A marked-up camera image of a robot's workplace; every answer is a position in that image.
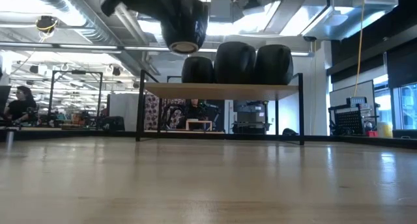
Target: table leg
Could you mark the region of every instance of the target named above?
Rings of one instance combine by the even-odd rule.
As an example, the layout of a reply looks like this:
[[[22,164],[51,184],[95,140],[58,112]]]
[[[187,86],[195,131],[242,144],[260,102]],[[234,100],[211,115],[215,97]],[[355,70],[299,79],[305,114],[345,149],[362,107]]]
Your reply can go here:
[[[7,136],[6,136],[7,151],[10,151],[12,149],[13,140],[14,140],[14,132],[13,131],[7,132]]]

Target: yellow cable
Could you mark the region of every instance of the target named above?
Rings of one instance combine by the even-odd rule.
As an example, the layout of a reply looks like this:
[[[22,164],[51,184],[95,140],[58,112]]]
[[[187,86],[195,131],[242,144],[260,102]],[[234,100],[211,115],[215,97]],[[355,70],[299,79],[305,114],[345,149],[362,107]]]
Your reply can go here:
[[[354,96],[358,91],[359,73],[360,73],[360,60],[362,59],[362,36],[364,33],[364,12],[365,12],[365,0],[362,1],[362,15],[360,18],[360,36],[359,36],[359,55],[358,55],[358,72],[356,74],[356,84],[354,85]]]
[[[58,23],[58,20],[55,20],[55,23],[53,25],[48,26],[46,28],[40,28],[40,27],[38,27],[38,21],[36,21],[36,28],[39,29],[39,30],[47,30],[47,29],[50,30],[50,29],[54,28],[57,25],[57,23]]]

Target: wooden shelf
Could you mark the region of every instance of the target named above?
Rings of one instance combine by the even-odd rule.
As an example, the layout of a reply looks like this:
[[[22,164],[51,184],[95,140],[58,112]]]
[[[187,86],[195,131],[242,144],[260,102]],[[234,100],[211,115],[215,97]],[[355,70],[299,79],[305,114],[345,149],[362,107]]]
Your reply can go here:
[[[202,100],[280,100],[298,92],[298,86],[200,83],[146,83],[159,98]]]

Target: white pillar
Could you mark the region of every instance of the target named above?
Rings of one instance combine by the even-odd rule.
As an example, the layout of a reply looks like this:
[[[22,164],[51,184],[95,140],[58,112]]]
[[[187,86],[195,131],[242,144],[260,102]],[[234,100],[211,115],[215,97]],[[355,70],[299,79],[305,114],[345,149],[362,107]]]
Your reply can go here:
[[[10,85],[10,73],[12,71],[12,59],[7,52],[0,52],[0,68],[3,77],[0,79],[0,85]]]

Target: black cylindrical object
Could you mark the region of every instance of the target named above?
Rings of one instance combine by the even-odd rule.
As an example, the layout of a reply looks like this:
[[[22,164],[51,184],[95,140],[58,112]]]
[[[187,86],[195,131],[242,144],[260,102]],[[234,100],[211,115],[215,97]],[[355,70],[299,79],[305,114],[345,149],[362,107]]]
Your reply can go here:
[[[288,85],[293,74],[293,57],[287,46],[273,44],[259,48],[253,75],[254,84]]]
[[[161,21],[162,36],[171,51],[194,53],[203,45],[209,10],[200,0],[171,0],[175,15]]]
[[[255,59],[255,48],[243,42],[220,44],[214,61],[216,81],[224,84],[252,83]]]
[[[181,78],[183,83],[214,83],[212,61],[206,57],[188,57]]]

